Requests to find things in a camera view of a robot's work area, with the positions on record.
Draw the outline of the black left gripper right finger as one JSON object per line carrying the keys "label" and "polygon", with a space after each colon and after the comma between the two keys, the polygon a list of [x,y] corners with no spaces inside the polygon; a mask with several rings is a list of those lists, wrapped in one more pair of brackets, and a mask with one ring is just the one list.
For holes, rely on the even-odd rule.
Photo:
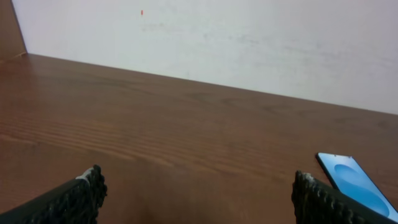
{"label": "black left gripper right finger", "polygon": [[292,187],[297,224],[397,224],[309,173],[298,170]]}

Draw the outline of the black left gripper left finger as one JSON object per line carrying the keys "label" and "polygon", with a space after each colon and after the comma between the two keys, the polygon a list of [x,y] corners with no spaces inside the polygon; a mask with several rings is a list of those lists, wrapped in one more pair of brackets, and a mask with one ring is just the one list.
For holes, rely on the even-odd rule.
{"label": "black left gripper left finger", "polygon": [[1,223],[95,224],[107,196],[101,167],[94,165],[82,175],[1,214]]}

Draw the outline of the blue Samsung Galaxy smartphone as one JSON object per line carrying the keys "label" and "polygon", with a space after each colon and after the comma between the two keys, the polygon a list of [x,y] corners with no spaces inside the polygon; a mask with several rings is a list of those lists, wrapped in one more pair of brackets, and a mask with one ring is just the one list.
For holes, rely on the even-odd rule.
{"label": "blue Samsung Galaxy smartphone", "polygon": [[397,210],[353,157],[319,152],[316,159],[334,188],[384,217],[397,221]]}

